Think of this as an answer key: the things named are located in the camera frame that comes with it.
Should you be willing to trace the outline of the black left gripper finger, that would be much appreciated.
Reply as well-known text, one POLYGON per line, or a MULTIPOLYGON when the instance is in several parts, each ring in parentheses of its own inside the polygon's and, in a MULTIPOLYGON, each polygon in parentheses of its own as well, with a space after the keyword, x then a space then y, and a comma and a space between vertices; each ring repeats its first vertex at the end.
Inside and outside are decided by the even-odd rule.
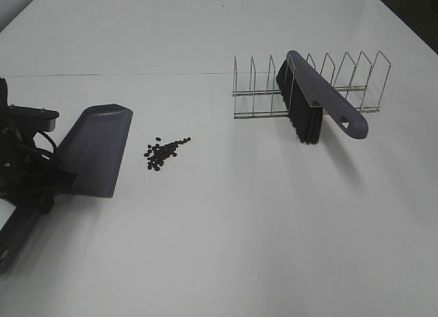
POLYGON ((41 214, 48 214, 55 204, 55 197, 69 192, 70 186, 56 185, 43 188, 36 201, 37 210, 41 214))

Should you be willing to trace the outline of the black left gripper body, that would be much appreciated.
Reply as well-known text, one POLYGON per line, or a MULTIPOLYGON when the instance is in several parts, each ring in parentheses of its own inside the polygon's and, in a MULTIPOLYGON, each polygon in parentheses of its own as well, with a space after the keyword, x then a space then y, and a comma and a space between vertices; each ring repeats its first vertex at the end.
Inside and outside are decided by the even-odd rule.
POLYGON ((57 145, 43 131, 1 130, 1 198, 37 199, 43 188, 70 186, 74 174, 63 169, 57 145))

